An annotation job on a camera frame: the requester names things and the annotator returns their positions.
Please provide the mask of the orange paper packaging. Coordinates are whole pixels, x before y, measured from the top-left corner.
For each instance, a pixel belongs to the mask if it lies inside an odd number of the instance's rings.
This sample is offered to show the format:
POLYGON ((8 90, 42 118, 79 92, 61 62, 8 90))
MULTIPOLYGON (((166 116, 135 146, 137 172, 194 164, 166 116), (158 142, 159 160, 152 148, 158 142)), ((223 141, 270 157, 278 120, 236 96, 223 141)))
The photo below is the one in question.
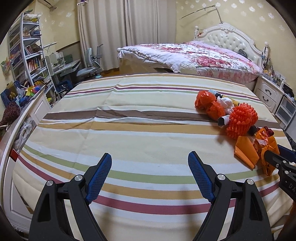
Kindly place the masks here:
POLYGON ((256 165, 262 166, 263 173, 271 176, 275 167, 269 164, 264 153, 272 151, 279 155, 280 151, 274 137, 274 132, 267 126, 259 129, 255 134, 252 142, 247 136, 239 136, 235 145, 234 154, 239 157, 250 169, 254 169, 256 165))

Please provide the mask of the orange spiky ball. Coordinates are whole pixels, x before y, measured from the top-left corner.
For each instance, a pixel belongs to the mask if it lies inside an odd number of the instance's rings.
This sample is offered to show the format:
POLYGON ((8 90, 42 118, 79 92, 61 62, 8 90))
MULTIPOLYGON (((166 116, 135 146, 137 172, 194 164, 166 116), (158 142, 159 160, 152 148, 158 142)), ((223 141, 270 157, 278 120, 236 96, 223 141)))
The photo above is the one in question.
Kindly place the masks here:
POLYGON ((247 134, 249 129, 256 124, 258 114, 256 110, 247 103, 241 103, 234 107, 229 116, 229 124, 226 128, 226 134, 232 139, 238 139, 239 136, 247 134))

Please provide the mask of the small black white bottle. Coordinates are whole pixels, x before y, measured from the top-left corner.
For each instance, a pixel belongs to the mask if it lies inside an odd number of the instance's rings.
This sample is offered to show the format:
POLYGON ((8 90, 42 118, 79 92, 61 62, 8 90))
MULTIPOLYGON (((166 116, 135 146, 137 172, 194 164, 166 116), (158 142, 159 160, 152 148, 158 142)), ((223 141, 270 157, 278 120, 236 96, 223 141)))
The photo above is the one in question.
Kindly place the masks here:
POLYGON ((230 122, 230 116, 229 115, 219 117, 218 120, 217 120, 218 126, 220 126, 220 127, 228 125, 229 122, 230 122))

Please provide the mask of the orange plastic bag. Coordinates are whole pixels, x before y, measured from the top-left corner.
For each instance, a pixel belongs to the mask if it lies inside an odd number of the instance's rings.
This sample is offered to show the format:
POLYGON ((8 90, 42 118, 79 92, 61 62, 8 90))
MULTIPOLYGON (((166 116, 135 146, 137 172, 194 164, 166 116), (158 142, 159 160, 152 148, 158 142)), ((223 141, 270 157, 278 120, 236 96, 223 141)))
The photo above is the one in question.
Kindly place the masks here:
POLYGON ((214 94, 207 90, 201 90, 198 92, 196 100, 195 100, 195 108, 201 110, 214 110, 216 109, 216 97, 214 94))

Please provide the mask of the yellow bottle black cap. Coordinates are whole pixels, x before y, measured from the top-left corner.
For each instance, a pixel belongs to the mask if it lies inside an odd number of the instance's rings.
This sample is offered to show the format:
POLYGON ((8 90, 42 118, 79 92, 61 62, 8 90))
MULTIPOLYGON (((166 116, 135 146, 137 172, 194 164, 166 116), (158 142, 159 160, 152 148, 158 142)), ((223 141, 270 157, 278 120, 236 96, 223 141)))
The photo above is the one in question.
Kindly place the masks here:
MULTIPOLYGON (((218 93, 216 90, 213 90, 213 89, 209 89, 209 92, 211 92, 212 94, 214 94, 216 98, 218 98, 218 97, 220 97, 220 98, 228 98, 227 96, 222 95, 222 94, 218 93)), ((239 101, 236 101, 235 99, 232 99, 230 97, 229 97, 229 99, 232 101, 232 103, 234 104, 234 106, 239 106, 240 105, 240 102, 239 101)))

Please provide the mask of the plastic drawer unit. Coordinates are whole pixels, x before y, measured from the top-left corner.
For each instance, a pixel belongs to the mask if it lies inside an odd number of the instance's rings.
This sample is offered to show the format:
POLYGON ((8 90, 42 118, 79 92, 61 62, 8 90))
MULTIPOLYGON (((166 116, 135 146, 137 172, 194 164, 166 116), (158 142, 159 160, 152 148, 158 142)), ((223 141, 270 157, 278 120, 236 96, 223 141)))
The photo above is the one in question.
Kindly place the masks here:
POLYGON ((275 118, 278 120, 280 127, 285 130, 295 115, 295 103, 284 94, 280 104, 275 112, 275 118))

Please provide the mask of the white nightstand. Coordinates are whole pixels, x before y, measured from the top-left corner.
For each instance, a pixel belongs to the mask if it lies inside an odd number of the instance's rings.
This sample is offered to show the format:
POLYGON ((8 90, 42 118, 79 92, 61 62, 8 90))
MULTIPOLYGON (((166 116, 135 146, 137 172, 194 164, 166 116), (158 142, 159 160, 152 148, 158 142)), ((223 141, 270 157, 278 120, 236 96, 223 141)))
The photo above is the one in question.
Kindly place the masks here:
POLYGON ((254 89, 254 94, 266 105, 268 110, 275 115, 284 91, 264 76, 259 76, 254 89))

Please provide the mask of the floral quilt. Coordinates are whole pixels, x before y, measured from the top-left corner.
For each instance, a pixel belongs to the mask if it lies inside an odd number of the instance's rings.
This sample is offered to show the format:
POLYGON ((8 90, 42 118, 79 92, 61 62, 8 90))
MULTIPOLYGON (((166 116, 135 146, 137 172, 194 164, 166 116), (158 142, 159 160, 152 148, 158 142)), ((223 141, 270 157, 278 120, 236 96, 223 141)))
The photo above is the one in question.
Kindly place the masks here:
POLYGON ((122 70, 134 73, 170 72, 250 83, 261 73, 256 60, 238 52, 190 41, 182 44, 140 44, 118 48, 122 70))

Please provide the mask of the striped bed sheet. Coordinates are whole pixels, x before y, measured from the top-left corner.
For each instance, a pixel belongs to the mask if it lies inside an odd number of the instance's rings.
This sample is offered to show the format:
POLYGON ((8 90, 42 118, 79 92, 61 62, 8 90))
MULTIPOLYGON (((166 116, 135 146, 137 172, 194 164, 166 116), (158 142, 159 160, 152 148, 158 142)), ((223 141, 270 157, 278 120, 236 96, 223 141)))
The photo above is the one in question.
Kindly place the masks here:
POLYGON ((188 166, 188 154, 230 180, 252 179, 273 232, 281 230, 292 200, 279 176, 251 170, 234 155, 236 142, 195 108, 201 90, 215 90, 258 114, 258 127, 290 144, 270 111, 247 87, 177 74, 107 77, 79 84, 41 120, 26 141, 13 182, 30 208, 46 181, 84 174, 103 154, 112 167, 91 210, 108 240, 192 240, 209 208, 188 166))

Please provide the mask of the white tufted headboard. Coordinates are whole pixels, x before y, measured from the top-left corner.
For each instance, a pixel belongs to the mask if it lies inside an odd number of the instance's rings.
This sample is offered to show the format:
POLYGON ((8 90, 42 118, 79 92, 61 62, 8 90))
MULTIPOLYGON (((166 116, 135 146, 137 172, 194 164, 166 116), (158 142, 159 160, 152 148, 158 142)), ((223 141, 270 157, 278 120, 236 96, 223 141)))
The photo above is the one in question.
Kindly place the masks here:
POLYGON ((214 44, 215 46, 238 52, 242 49, 249 60, 258 66, 261 66, 262 51, 260 51, 254 41, 241 30, 229 23, 222 23, 201 30, 198 26, 194 28, 194 40, 205 44, 214 44))

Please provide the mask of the grey study desk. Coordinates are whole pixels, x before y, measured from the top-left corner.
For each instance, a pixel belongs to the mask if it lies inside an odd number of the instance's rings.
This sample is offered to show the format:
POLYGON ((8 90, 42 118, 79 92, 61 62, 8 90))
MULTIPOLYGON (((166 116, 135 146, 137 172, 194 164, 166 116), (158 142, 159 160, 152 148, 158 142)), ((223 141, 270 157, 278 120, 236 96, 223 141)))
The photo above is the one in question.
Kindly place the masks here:
POLYGON ((57 78, 58 75, 62 77, 75 72, 81 64, 80 59, 71 59, 69 63, 66 63, 63 52, 55 52, 53 54, 47 55, 45 56, 45 60, 49 74, 54 79, 57 78))

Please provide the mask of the grey desk chair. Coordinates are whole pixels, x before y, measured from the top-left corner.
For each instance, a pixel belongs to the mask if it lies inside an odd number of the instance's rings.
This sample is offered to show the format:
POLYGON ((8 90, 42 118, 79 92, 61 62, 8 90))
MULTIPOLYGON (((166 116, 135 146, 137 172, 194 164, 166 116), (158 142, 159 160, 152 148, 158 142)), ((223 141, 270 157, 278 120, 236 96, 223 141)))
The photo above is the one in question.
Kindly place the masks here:
POLYGON ((96 55, 92 54, 92 48, 88 48, 85 52, 85 62, 86 68, 79 70, 76 74, 76 77, 82 78, 84 80, 94 78, 101 78, 102 67, 100 65, 100 59, 102 58, 101 47, 103 44, 100 44, 96 47, 96 55))

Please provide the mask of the white bookshelf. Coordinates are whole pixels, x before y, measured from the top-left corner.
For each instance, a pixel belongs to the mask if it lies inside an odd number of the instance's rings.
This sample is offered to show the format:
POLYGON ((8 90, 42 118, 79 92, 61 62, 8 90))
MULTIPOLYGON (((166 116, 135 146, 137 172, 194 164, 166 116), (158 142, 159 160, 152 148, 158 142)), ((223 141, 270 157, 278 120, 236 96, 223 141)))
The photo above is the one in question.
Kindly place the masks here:
POLYGON ((40 86, 53 106, 58 94, 53 83, 41 40, 41 15, 22 13, 8 32, 11 72, 22 87, 40 86))

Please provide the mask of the beige curtains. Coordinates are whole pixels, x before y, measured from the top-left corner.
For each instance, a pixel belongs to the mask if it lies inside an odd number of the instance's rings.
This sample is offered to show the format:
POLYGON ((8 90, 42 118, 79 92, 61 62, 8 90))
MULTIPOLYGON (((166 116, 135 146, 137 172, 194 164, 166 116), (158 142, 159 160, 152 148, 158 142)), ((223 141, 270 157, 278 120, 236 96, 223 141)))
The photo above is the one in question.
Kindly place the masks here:
POLYGON ((77 14, 81 52, 102 45, 104 70, 119 67, 118 48, 175 42, 175 1, 78 1, 77 14))

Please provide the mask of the air conditioner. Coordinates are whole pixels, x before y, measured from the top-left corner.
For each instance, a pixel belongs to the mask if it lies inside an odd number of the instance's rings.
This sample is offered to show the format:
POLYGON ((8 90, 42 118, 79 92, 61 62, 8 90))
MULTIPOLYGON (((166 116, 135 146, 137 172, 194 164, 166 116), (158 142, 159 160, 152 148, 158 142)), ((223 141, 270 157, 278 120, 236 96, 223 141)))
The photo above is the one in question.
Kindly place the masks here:
POLYGON ((38 2, 45 5, 50 11, 54 11, 59 0, 38 0, 38 2))

